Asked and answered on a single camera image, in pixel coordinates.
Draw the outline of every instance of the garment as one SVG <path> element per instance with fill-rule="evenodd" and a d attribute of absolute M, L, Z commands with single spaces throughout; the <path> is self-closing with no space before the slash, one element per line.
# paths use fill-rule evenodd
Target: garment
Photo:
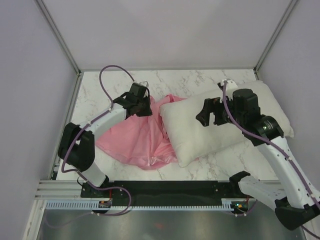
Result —
<path fill-rule="evenodd" d="M 155 102 L 151 96 L 151 116 L 129 117 L 106 131 L 96 141 L 96 146 L 121 163 L 135 165 L 143 170 L 158 169 L 169 163 L 177 163 L 159 110 L 163 104 L 183 99 L 168 94 Z"/>

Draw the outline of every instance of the marble table top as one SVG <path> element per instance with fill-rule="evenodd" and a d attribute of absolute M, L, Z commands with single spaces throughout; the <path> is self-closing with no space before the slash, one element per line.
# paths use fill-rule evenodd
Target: marble table top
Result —
<path fill-rule="evenodd" d="M 130 72 L 136 82 L 149 82 L 150 94 L 156 101 L 171 93 L 190 97 L 218 89 L 221 79 L 232 79 L 237 84 L 255 81 L 253 70 L 141 70 Z M 131 79 L 123 71 L 105 71 L 102 74 L 105 89 L 112 99 L 130 89 Z M 99 84 L 99 72 L 88 71 L 83 75 L 72 122 L 89 121 L 108 107 L 110 101 Z M 245 141 L 216 153 L 202 156 L 185 168 L 170 163 L 157 170 L 142 170 L 136 166 L 118 162 L 95 148 L 95 163 L 111 180 L 220 180 L 226 181 L 240 171 L 247 171 L 260 180 L 277 180 L 277 177 L 262 154 L 251 142 Z M 62 173 L 57 180 L 76 180 L 74 172 Z"/>

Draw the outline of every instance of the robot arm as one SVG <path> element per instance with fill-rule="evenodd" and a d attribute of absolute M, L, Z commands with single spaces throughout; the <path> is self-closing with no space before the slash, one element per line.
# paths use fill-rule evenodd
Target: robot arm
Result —
<path fill-rule="evenodd" d="M 277 121 L 271 116 L 261 114 L 258 97 L 251 89 L 237 89 L 237 85 L 228 80 L 225 92 L 227 95 L 226 104 L 236 125 L 243 129 L 243 135 L 267 159 L 284 188 L 283 191 L 267 186 L 248 172 L 242 171 L 230 177 L 234 191 L 250 195 L 267 205 L 275 211 L 281 223 L 290 230 L 315 218 L 320 214 L 320 210 L 315 204 L 315 200 L 317 202 L 320 200 L 320 192 L 311 184 L 300 168 Z M 215 116 L 215 125 L 234 123 L 229 118 L 220 97 L 206 99 L 203 109 L 196 116 L 196 119 L 206 127 L 209 125 L 210 113 Z M 253 133 L 270 141 L 271 144 L 279 146 L 280 150 L 284 150 L 289 158 L 285 158 L 284 154 L 271 144 L 267 144 L 248 133 Z M 305 179 L 307 186 L 302 182 L 298 173 Z"/>
<path fill-rule="evenodd" d="M 138 117 L 150 116 L 152 111 L 150 109 L 150 94 L 148 89 L 148 82 L 133 83 L 130 91 L 125 92 L 120 97 L 113 100 L 114 105 L 112 109 L 105 109 L 94 117 L 94 121 L 84 122 L 80 125 L 75 125 L 70 122 L 64 128 L 63 135 L 60 141 L 58 156 L 65 159 L 66 153 L 71 146 L 72 141 L 76 135 L 88 123 L 89 127 L 83 131 L 78 139 L 66 163 L 76 168 L 87 180 L 89 180 L 96 187 L 101 187 L 103 184 L 109 182 L 109 178 L 98 168 L 94 163 L 95 160 L 95 140 L 105 133 L 112 126 L 124 121 L 132 115 Z"/>

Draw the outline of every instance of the folded cloth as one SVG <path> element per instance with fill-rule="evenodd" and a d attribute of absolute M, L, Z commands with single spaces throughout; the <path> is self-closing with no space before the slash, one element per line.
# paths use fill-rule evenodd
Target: folded cloth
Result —
<path fill-rule="evenodd" d="M 96 141 L 96 146 L 121 163 L 135 165 L 143 170 L 158 169 L 169 163 L 177 163 L 159 110 L 163 104 L 183 99 L 168 94 L 155 102 L 151 96 L 151 116 L 129 117 L 106 131 Z"/>

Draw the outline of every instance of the white wall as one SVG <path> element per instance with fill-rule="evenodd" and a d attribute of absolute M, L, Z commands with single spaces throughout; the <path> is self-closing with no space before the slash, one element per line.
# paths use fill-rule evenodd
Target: white wall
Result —
<path fill-rule="evenodd" d="M 290 147 L 320 189 L 320 1 L 300 1 L 260 70 L 287 114 Z"/>
<path fill-rule="evenodd" d="M 0 239 L 22 238 L 75 73 L 33 0 L 0 4 Z"/>
<path fill-rule="evenodd" d="M 253 68 L 290 0 L 44 0 L 81 69 Z"/>

